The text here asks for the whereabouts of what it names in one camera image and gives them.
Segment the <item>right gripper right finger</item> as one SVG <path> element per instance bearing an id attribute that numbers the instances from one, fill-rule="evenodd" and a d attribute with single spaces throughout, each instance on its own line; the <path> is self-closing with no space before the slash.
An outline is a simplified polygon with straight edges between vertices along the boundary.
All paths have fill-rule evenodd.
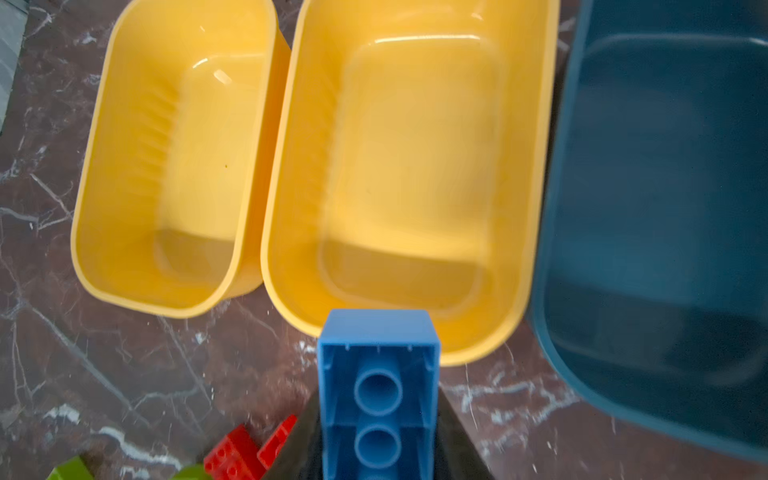
<path id="1" fill-rule="evenodd" d="M 494 479 L 441 389 L 438 390 L 434 479 Z"/>

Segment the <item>red lego brick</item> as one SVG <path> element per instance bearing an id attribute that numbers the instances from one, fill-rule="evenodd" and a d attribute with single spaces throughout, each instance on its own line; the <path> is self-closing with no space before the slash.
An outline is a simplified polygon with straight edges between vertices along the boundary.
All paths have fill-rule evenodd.
<path id="1" fill-rule="evenodd" d="M 204 458 L 214 480 L 260 480 L 267 469 L 258 459 L 260 446 L 244 424 L 231 430 Z"/>
<path id="2" fill-rule="evenodd" d="M 257 458 L 266 471 L 268 471 L 276 461 L 296 422 L 296 415 L 289 415 L 286 417 L 260 447 L 257 453 Z"/>

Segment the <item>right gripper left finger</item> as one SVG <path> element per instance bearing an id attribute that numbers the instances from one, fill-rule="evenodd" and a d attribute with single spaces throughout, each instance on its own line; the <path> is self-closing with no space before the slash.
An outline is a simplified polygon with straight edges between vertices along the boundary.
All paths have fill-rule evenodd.
<path id="1" fill-rule="evenodd" d="M 314 392 L 307 401 L 264 479 L 323 479 L 322 427 L 318 392 Z"/>

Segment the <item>blue lego brick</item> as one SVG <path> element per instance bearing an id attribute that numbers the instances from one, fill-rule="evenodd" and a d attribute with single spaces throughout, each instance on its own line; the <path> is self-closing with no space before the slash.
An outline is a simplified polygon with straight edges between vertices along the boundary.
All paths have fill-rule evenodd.
<path id="1" fill-rule="evenodd" d="M 440 355 L 424 310 L 329 313 L 317 342 L 324 478 L 433 477 Z"/>

